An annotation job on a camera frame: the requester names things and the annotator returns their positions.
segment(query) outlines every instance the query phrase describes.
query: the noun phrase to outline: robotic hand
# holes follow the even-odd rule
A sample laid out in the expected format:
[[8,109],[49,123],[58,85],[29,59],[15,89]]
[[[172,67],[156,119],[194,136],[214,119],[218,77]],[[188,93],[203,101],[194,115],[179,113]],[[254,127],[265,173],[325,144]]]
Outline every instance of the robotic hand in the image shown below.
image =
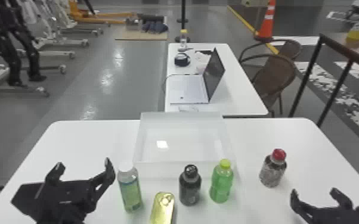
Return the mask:
[[116,178],[108,158],[104,165],[103,173],[86,181],[61,181],[65,167],[59,162],[45,182],[21,185],[11,203],[38,224],[83,224]]
[[294,189],[291,193],[291,208],[309,224],[359,224],[359,206],[354,210],[352,201],[337,188],[333,188],[330,195],[339,206],[317,208],[300,201]]

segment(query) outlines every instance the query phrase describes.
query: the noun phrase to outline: yellow equipment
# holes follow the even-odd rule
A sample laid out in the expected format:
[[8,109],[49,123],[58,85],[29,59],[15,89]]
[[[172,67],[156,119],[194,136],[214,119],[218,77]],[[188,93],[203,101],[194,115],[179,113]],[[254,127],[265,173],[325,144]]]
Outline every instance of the yellow equipment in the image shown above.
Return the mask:
[[69,0],[70,16],[80,23],[99,23],[99,24],[125,24],[125,18],[121,20],[109,19],[112,17],[132,17],[136,13],[95,13],[88,0],[85,0],[89,10],[80,10],[77,0]]

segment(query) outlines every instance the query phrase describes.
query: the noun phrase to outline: traffic cone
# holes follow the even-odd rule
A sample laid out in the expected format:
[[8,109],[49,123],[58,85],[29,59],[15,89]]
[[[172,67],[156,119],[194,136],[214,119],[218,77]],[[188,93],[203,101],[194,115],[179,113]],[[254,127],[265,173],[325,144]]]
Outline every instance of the traffic cone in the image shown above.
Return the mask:
[[255,35],[255,40],[265,43],[273,40],[273,21],[275,9],[276,0],[270,0],[268,3],[266,15],[264,15],[262,26],[260,27],[259,33]]

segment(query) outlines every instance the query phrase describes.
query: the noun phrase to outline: table leg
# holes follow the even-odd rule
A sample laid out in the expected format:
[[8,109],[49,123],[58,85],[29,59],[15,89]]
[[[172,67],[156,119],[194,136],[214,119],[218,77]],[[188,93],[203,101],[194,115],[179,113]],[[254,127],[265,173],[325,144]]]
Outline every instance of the table leg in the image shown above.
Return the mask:
[[338,83],[335,86],[335,89],[334,89],[333,93],[331,94],[331,97],[330,97],[329,101],[326,104],[326,107],[324,108],[322,114],[320,115],[320,118],[318,119],[318,122],[317,122],[318,127],[320,127],[323,124],[323,121],[326,118],[327,113],[329,112],[329,110],[331,108],[331,105],[334,102],[334,99],[337,97],[339,89],[341,88],[341,86],[344,83],[346,77],[348,76],[349,71],[351,70],[351,67],[352,67],[353,63],[354,62],[352,60],[349,60],[348,63],[346,64],[346,67],[343,70],[343,72],[341,74],[341,77],[339,78]]
[[323,45],[323,41],[320,38],[316,44],[316,48],[314,49],[312,58],[310,59],[310,62],[309,62],[309,66],[306,69],[304,79],[302,79],[302,83],[299,86],[298,93],[296,94],[295,100],[293,101],[292,108],[291,108],[291,111],[289,112],[288,117],[293,117],[293,115],[295,114],[296,107],[298,106],[299,101],[301,100],[301,96],[305,90],[305,86],[306,86],[307,82],[309,81],[309,76],[312,73],[314,63],[316,63],[318,53],[320,52],[322,45]]

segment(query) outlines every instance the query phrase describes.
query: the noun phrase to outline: black roll of tape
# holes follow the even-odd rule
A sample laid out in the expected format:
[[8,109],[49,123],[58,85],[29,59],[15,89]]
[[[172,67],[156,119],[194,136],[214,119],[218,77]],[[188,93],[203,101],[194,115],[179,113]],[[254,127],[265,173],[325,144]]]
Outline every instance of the black roll of tape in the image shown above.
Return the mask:
[[191,63],[191,57],[185,53],[178,53],[174,58],[176,66],[185,67]]

